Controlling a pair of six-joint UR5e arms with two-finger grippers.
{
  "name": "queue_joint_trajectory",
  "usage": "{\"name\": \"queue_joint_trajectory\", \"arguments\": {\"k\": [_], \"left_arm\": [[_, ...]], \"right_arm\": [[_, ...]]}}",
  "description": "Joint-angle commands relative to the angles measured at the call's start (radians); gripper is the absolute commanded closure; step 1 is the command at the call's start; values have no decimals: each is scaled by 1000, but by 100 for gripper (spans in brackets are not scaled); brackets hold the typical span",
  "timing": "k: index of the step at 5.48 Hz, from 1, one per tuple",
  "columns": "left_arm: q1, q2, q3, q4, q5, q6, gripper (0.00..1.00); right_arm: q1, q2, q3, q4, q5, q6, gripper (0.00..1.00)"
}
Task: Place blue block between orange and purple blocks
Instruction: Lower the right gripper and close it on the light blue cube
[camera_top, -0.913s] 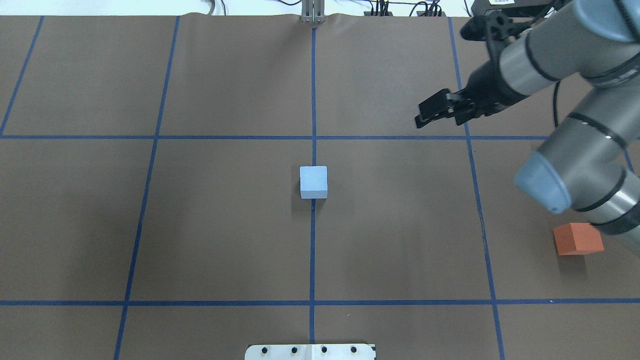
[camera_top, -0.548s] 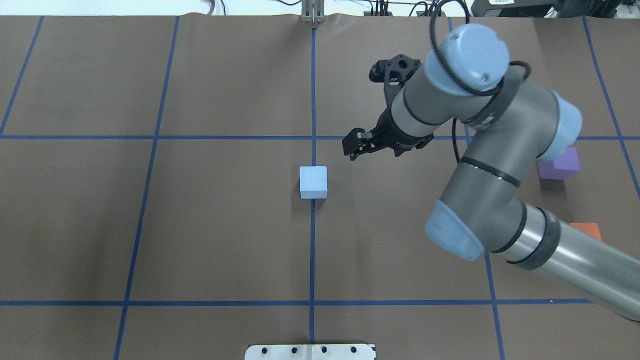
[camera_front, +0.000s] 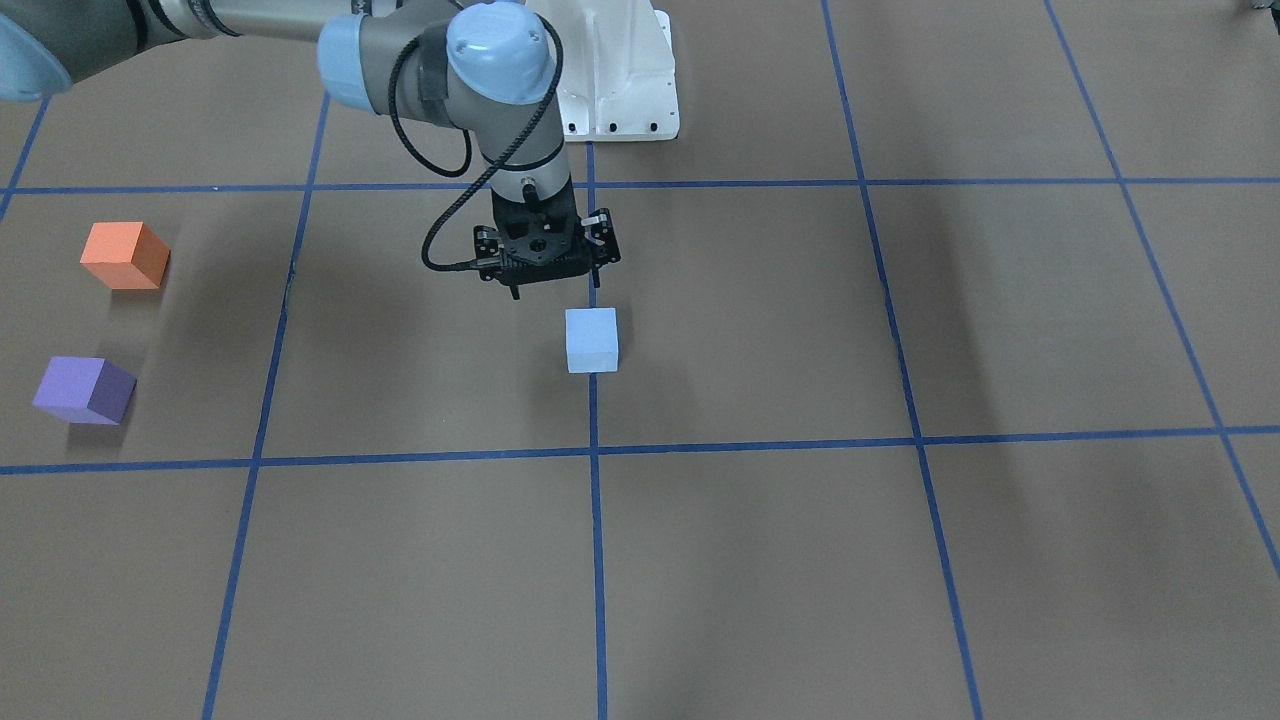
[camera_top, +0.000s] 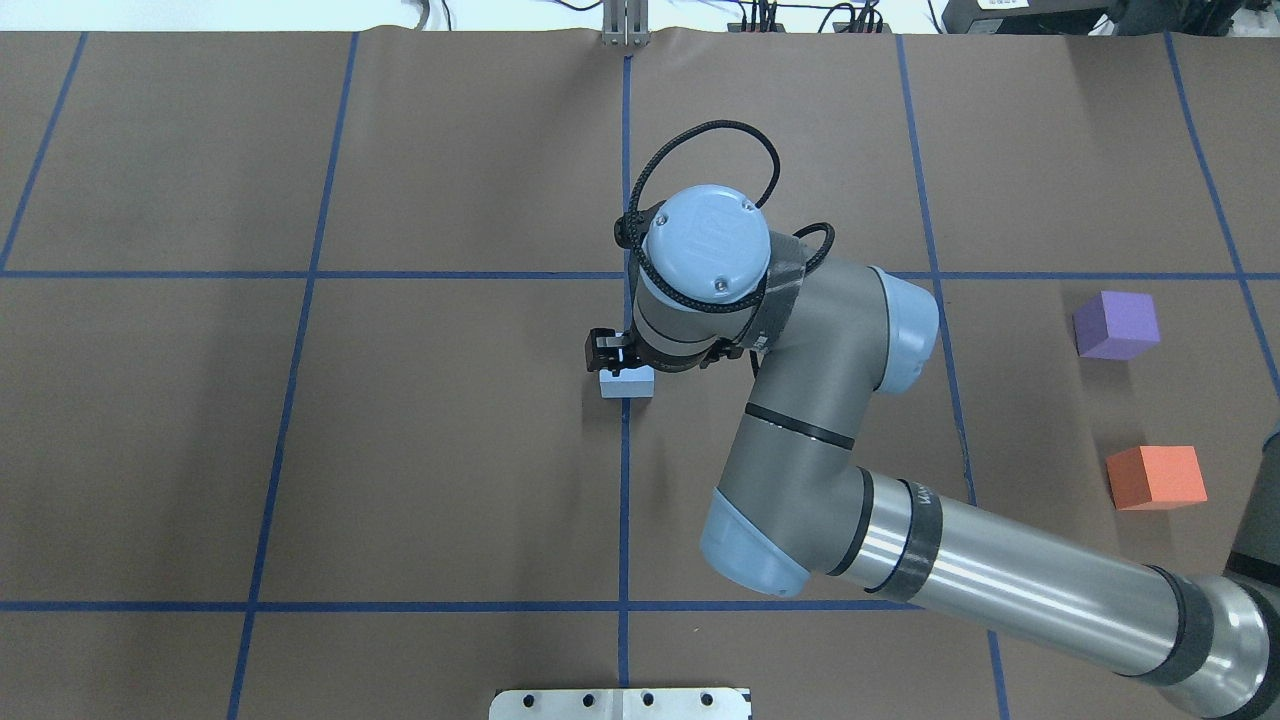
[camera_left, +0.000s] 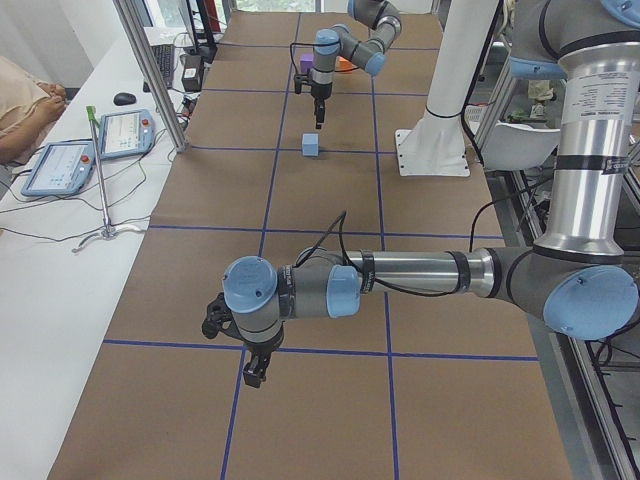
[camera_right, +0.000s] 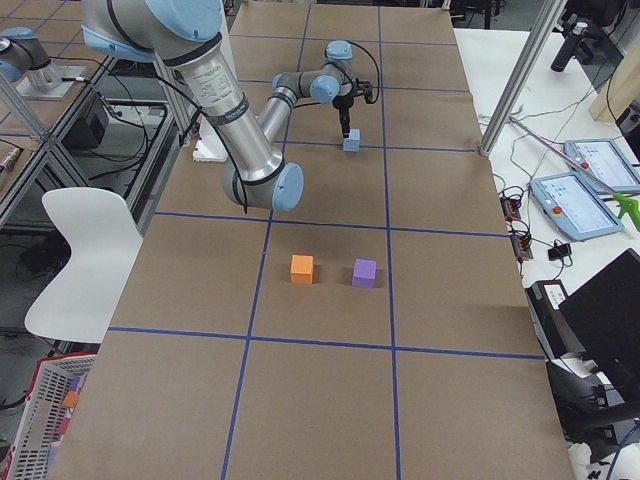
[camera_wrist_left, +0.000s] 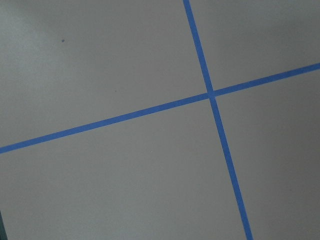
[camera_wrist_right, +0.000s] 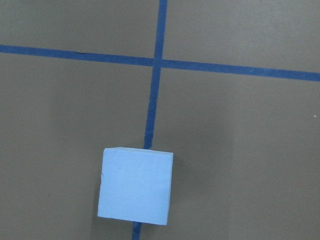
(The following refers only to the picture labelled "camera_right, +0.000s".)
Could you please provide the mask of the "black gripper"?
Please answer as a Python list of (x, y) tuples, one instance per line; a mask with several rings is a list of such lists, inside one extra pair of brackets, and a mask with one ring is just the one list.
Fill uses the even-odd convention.
[(350, 113), (349, 109), (354, 105), (354, 97), (351, 94), (339, 95), (332, 100), (332, 106), (338, 110), (339, 122), (343, 138), (350, 135)]

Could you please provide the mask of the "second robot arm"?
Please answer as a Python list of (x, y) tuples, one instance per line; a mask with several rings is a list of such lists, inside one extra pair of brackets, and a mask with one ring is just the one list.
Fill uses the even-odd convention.
[(1, 32), (1, 73), (25, 98), (61, 99), (84, 71), (81, 65), (57, 64), (30, 28)]

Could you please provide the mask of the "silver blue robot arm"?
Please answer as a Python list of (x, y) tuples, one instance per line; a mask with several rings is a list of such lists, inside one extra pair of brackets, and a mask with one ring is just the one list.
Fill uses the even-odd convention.
[(137, 62), (160, 59), (181, 74), (194, 102), (227, 152), (223, 188), (243, 208), (291, 211), (304, 191), (302, 168), (274, 147), (296, 103), (328, 104), (354, 90), (352, 48), (330, 42), (322, 67), (275, 77), (260, 115), (223, 56), (223, 8), (218, 1), (85, 1), (85, 43)]

